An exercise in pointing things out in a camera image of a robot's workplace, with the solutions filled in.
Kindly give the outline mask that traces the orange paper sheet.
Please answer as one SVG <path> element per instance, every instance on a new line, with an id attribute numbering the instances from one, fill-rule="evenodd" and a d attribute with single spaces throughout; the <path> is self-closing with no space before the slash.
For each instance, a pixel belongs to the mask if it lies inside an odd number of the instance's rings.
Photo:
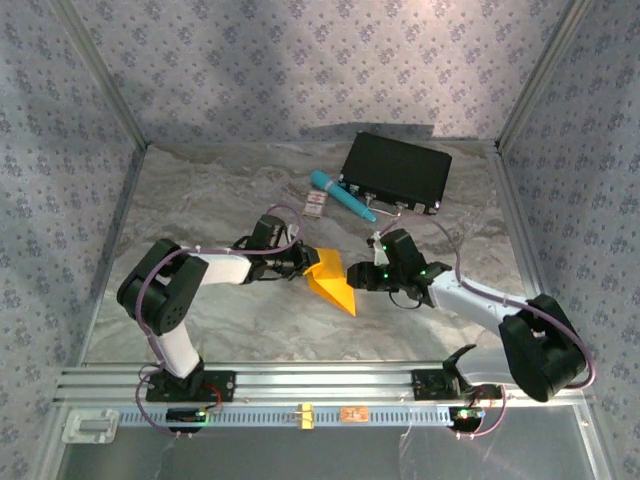
<path id="1" fill-rule="evenodd" d="M 316 249 L 311 266 L 304 271 L 304 276 L 315 294 L 356 316 L 354 289 L 347 283 L 338 250 Z"/>

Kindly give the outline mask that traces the small red white packet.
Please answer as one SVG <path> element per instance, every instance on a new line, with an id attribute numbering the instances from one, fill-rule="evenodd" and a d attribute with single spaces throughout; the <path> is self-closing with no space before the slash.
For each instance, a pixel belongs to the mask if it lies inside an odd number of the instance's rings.
<path id="1" fill-rule="evenodd" d="M 327 192 L 320 190 L 309 190 L 307 192 L 302 214 L 307 217 L 322 217 L 327 199 Z"/>

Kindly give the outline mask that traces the teal pen-shaped wand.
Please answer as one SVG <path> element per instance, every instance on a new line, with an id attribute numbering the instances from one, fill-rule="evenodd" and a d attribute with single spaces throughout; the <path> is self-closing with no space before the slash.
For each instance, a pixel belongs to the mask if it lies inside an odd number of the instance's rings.
<path id="1" fill-rule="evenodd" d="M 324 172 L 314 170 L 311 173 L 311 182 L 315 187 L 328 193 L 359 217 L 372 223 L 377 221 L 375 214 L 364 203 L 343 189 Z"/>

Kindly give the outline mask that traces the small circuit board with LED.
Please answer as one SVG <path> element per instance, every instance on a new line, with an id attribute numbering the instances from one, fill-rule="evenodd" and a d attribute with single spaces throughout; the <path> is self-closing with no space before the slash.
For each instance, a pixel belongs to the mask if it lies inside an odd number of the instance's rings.
<path id="1" fill-rule="evenodd" d="M 201 430 L 208 421 L 208 412 L 196 408 L 170 408 L 165 414 L 165 421 L 172 433 L 191 434 Z"/>
<path id="2" fill-rule="evenodd" d="M 478 407 L 450 407 L 450 419 L 453 424 L 450 429 L 461 434 L 477 433 L 486 415 L 482 408 Z"/>

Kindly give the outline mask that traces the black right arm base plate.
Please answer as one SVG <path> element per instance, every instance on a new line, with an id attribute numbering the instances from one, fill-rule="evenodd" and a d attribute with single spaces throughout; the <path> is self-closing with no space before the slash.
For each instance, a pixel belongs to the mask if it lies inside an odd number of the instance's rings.
<path id="1" fill-rule="evenodd" d="M 501 389 L 483 384 L 472 386 L 459 374 L 445 369 L 417 369 L 411 371 L 411 387 L 415 400 L 498 400 Z"/>

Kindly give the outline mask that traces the aluminium mounting rail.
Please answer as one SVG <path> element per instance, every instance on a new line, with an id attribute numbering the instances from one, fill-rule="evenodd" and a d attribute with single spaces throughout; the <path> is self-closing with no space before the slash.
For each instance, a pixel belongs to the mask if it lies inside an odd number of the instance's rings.
<path id="1" fill-rule="evenodd" d="M 400 402 L 414 400 L 411 371 L 443 369 L 438 363 L 293 362 L 214 364 L 207 371 L 236 373 L 232 401 L 258 404 Z M 95 364 L 62 374 L 57 400 L 68 405 L 133 405 L 150 367 Z"/>

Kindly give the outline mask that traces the aluminium side rail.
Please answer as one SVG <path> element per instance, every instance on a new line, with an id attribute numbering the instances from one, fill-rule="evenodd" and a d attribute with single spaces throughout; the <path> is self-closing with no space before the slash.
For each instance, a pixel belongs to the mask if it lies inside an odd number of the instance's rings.
<path id="1" fill-rule="evenodd" d="M 527 218 L 508 165 L 494 141 L 486 141 L 484 147 L 524 289 L 530 296 L 548 293 L 550 287 L 538 259 L 534 239 L 528 231 Z M 563 396 L 574 401 L 573 414 L 595 480 L 618 480 L 596 391 L 590 386 L 580 391 L 565 391 Z"/>
<path id="2" fill-rule="evenodd" d="M 81 368 L 87 355 L 97 314 L 115 260 L 116 245 L 123 231 L 124 221 L 132 202 L 133 191 L 138 181 L 146 150 L 146 146 L 134 148 L 113 217 L 108 223 L 107 233 L 99 238 L 101 250 L 97 263 L 97 276 L 92 280 L 89 289 L 91 309 L 80 317 L 82 320 L 79 323 L 81 329 L 74 337 L 71 359 L 54 370 L 55 395 L 58 393 L 62 374 L 76 367 Z M 38 449 L 34 456 L 35 463 L 33 471 L 27 476 L 28 480 L 56 480 L 62 465 L 67 447 L 62 440 L 62 435 L 72 407 L 64 400 L 57 400 L 55 395 L 52 397 L 50 409 L 43 420 L 41 435 L 37 443 Z"/>

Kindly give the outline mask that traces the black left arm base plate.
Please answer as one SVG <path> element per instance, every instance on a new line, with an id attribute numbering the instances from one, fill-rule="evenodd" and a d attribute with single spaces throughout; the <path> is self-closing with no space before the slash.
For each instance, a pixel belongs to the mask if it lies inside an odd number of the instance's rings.
<path id="1" fill-rule="evenodd" d="M 235 383 L 236 373 L 229 370 L 195 371 L 185 379 L 161 372 L 151 376 L 145 399 L 150 403 L 231 402 Z"/>

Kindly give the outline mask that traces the aluminium frame post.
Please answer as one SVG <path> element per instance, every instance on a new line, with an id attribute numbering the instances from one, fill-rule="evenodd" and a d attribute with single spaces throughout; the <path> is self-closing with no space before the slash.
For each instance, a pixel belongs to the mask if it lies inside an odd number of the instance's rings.
<path id="1" fill-rule="evenodd" d="M 60 20 L 74 48 L 91 73 L 124 133 L 138 150 L 145 150 L 149 145 L 149 141 L 122 96 L 114 77 L 109 72 L 104 59 L 97 49 L 89 30 L 76 11 L 72 0 L 47 1 Z"/>
<path id="2" fill-rule="evenodd" d="M 496 148 L 507 154 L 533 113 L 551 77 L 576 37 L 581 23 L 596 0 L 567 0 L 556 25 L 535 63 L 504 127 L 496 138 Z"/>

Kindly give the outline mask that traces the white plastic bracket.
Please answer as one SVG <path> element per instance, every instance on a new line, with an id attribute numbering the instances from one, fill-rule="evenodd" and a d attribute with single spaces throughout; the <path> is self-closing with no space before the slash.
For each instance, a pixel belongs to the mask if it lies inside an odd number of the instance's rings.
<path id="1" fill-rule="evenodd" d="M 64 444 L 110 444 L 114 441 L 120 414 L 113 409 L 72 409 L 64 423 Z"/>

